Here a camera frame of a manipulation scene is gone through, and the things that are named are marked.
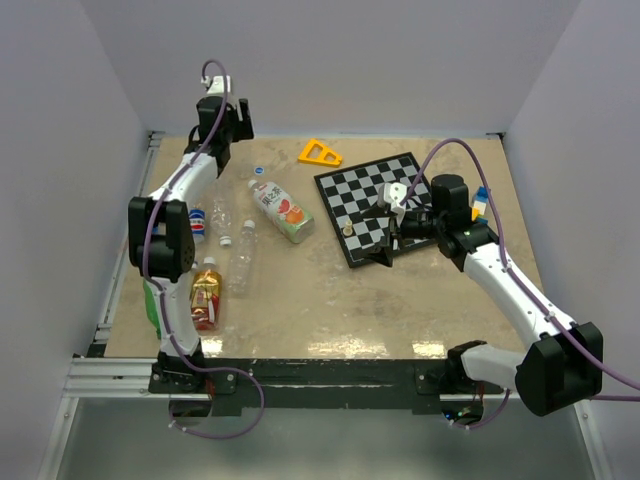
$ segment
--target green object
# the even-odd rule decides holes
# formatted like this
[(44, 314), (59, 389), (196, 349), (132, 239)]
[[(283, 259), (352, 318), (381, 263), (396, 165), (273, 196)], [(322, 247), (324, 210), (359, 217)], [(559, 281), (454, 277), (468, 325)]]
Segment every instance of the green object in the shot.
[(147, 285), (146, 281), (142, 281), (142, 288), (144, 289), (144, 308), (147, 311), (147, 318), (151, 324), (156, 327), (156, 335), (158, 340), (161, 337), (160, 333), (160, 319), (158, 318), (158, 311), (156, 309), (156, 302), (153, 299), (153, 293)]

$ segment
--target clear water bottle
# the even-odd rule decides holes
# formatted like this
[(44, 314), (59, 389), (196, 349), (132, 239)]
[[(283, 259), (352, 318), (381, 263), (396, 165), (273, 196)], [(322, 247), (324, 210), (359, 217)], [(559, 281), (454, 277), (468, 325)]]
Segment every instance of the clear water bottle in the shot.
[(229, 183), (218, 179), (213, 184), (211, 192), (211, 230), (220, 239), (220, 245), (228, 247), (231, 245), (231, 218), (233, 210), (233, 198)]
[(236, 296), (242, 296), (247, 293), (255, 247), (256, 224), (252, 220), (247, 220), (242, 226), (238, 246), (229, 264), (227, 288)]

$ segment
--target bottle label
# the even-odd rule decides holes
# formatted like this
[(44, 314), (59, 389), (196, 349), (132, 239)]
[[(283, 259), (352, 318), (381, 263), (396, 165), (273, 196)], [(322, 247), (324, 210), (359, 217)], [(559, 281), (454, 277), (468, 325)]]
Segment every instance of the bottle label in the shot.
[(189, 223), (195, 243), (204, 240), (204, 210), (192, 208), (189, 210)]
[(265, 183), (255, 195), (267, 215), (290, 225), (297, 225), (304, 220), (302, 208), (275, 183)]
[(197, 330), (216, 327), (220, 307), (220, 275), (205, 271), (196, 275), (191, 288), (191, 319)]

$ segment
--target pepsi can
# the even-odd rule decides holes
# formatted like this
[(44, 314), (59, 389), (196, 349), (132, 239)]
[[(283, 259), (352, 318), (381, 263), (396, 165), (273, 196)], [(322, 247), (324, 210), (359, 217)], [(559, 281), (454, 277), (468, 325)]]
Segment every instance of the pepsi can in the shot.
[(189, 223), (194, 243), (201, 243), (204, 240), (204, 210), (199, 208), (189, 210)]

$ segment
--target plastic bottle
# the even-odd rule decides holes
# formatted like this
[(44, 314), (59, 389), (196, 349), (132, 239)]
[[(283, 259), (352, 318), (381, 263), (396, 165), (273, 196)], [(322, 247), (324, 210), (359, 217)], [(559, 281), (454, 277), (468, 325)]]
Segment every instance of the plastic bottle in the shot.
[(293, 243), (300, 243), (313, 233), (313, 216), (297, 204), (281, 187), (273, 182), (248, 184), (253, 199), (271, 222)]
[(229, 290), (237, 296), (247, 292), (251, 275), (251, 262), (255, 255), (256, 224), (252, 220), (246, 220), (240, 232), (238, 246), (229, 264), (229, 278), (227, 285)]
[(222, 277), (213, 257), (206, 257), (193, 277), (191, 318), (196, 330), (213, 330), (217, 326)]
[(231, 218), (233, 201), (231, 189), (226, 181), (218, 179), (213, 184), (211, 192), (211, 220), (210, 225), (213, 232), (219, 237), (220, 245), (228, 247), (231, 245)]

